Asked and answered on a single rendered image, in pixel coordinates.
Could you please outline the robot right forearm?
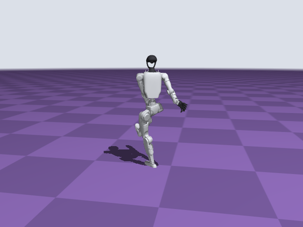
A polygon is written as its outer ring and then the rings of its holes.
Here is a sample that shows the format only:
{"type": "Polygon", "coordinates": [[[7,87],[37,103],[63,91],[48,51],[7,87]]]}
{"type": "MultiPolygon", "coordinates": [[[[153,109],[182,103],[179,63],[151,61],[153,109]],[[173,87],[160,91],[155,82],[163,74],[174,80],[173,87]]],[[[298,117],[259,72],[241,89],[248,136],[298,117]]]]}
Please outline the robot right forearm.
{"type": "Polygon", "coordinates": [[[170,97],[172,98],[172,101],[173,101],[174,104],[177,104],[177,105],[179,104],[179,101],[178,101],[178,98],[176,96],[175,91],[174,91],[174,93],[171,93],[170,97]]]}

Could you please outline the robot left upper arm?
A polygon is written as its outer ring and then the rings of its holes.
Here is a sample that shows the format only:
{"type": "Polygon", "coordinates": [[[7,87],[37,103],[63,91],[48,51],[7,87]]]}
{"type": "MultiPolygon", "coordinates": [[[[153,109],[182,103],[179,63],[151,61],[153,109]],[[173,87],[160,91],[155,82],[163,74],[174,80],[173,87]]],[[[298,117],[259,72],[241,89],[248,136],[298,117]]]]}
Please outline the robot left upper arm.
{"type": "Polygon", "coordinates": [[[144,75],[144,73],[138,73],[137,75],[136,75],[136,80],[137,80],[137,83],[138,83],[138,86],[139,86],[139,88],[140,88],[140,90],[141,90],[141,93],[144,95],[144,92],[143,92],[143,75],[144,75]]]}

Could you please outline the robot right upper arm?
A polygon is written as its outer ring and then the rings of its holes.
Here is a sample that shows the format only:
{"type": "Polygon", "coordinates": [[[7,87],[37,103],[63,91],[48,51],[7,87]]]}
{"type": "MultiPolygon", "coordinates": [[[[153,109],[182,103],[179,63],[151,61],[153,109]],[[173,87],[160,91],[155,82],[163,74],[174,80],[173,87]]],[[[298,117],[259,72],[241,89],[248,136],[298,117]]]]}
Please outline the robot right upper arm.
{"type": "Polygon", "coordinates": [[[161,73],[162,75],[162,80],[164,81],[164,84],[165,86],[167,87],[167,93],[168,95],[171,95],[171,93],[174,93],[172,87],[171,87],[171,83],[170,83],[170,80],[169,80],[169,77],[167,75],[167,73],[161,73]]]}

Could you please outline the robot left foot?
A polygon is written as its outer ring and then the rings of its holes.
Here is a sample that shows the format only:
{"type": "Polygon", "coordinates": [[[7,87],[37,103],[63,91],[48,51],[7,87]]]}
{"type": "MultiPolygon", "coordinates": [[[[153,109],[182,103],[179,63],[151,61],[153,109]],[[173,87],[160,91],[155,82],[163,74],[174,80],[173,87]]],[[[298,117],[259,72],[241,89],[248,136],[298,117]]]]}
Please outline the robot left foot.
{"type": "Polygon", "coordinates": [[[154,164],[154,163],[153,163],[153,165],[151,165],[149,161],[145,161],[144,163],[145,163],[146,165],[150,166],[150,167],[153,167],[153,168],[156,168],[156,167],[157,167],[156,164],[154,164]]]}

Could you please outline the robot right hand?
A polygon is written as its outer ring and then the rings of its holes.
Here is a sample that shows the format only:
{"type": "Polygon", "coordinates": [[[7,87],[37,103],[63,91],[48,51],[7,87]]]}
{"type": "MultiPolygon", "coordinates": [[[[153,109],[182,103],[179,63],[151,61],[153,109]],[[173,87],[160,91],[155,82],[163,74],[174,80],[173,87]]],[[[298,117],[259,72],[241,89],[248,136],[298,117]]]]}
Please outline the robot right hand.
{"type": "Polygon", "coordinates": [[[181,112],[183,111],[185,111],[186,110],[186,103],[183,103],[183,102],[181,102],[180,100],[178,100],[179,101],[179,104],[177,105],[177,106],[179,106],[180,108],[181,108],[181,112]]]}

